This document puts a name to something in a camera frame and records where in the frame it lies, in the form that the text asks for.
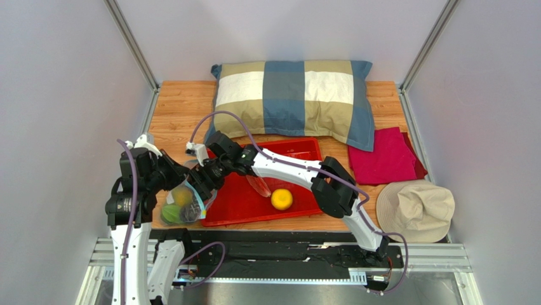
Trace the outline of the yellow fake lemon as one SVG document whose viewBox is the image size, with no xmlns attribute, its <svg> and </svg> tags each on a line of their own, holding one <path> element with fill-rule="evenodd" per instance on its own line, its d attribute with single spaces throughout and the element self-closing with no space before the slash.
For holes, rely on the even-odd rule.
<svg viewBox="0 0 541 305">
<path fill-rule="evenodd" d="M 293 204 L 293 195 L 287 189 L 276 189 L 271 194 L 270 202 L 276 210 L 287 210 Z"/>
</svg>

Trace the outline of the clear zip top bag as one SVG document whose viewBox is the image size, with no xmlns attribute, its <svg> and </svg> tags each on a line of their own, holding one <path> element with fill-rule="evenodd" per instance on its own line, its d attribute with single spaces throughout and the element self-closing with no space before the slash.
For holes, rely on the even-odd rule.
<svg viewBox="0 0 541 305">
<path fill-rule="evenodd" d="M 206 218 L 224 182 L 208 182 L 200 170 L 196 170 L 196 176 L 200 179 L 174 174 L 167 180 L 165 190 L 168 194 L 160 212 L 166 225 L 190 224 Z"/>
</svg>

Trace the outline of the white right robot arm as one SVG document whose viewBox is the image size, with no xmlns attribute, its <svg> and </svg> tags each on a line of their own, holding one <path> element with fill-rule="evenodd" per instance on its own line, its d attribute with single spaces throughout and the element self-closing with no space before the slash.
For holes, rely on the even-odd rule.
<svg viewBox="0 0 541 305">
<path fill-rule="evenodd" d="M 387 257 L 389 238 L 370 220 L 359 198 L 361 190 L 337 159 L 302 160 L 256 144 L 242 147 L 221 132 L 214 133 L 205 144 L 188 142 L 186 153 L 197 158 L 187 183 L 202 201 L 217 193 L 232 173 L 289 182 L 309 190 L 324 214 L 341 219 L 361 249 L 380 261 Z"/>
</svg>

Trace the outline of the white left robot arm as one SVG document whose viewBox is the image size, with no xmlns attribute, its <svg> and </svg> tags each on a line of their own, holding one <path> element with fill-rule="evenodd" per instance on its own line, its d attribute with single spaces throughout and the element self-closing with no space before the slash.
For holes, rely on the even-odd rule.
<svg viewBox="0 0 541 305">
<path fill-rule="evenodd" d="M 152 211 L 157 193 L 181 184 L 188 169 L 152 146 L 121 146 L 121 176 L 105 204 L 114 247 L 112 303 L 167 304 L 185 247 L 180 237 L 166 235 L 158 240 L 148 267 Z"/>
</svg>

